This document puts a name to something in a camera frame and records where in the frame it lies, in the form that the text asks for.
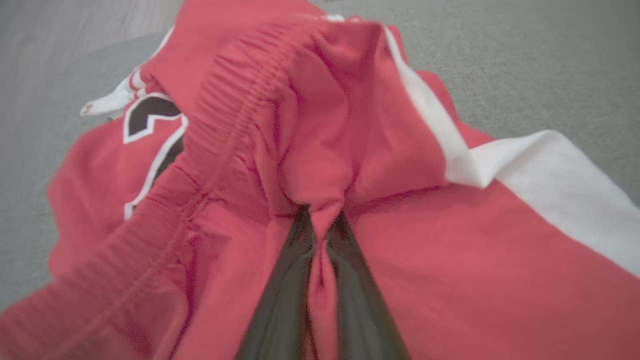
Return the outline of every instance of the floor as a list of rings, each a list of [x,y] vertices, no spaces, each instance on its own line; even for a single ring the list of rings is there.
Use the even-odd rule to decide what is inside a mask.
[[[184,0],[0,0],[0,141],[78,57],[169,29]]]

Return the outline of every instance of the clothing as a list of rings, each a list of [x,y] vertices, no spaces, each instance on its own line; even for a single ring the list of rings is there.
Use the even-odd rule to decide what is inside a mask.
[[[307,356],[337,357],[344,212],[412,359],[640,357],[640,210],[560,134],[464,125],[397,29],[187,0],[124,84],[52,182],[55,280],[0,317],[0,357],[233,358],[302,205]]]

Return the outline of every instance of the gray surface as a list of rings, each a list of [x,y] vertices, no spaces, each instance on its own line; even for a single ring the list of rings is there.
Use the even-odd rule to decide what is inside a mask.
[[[640,202],[640,3],[635,0],[349,0],[328,13],[397,25],[415,69],[436,72],[461,118],[497,138],[556,129]],[[161,36],[84,57],[0,143],[0,308],[49,280],[57,231],[45,190],[108,93]]]

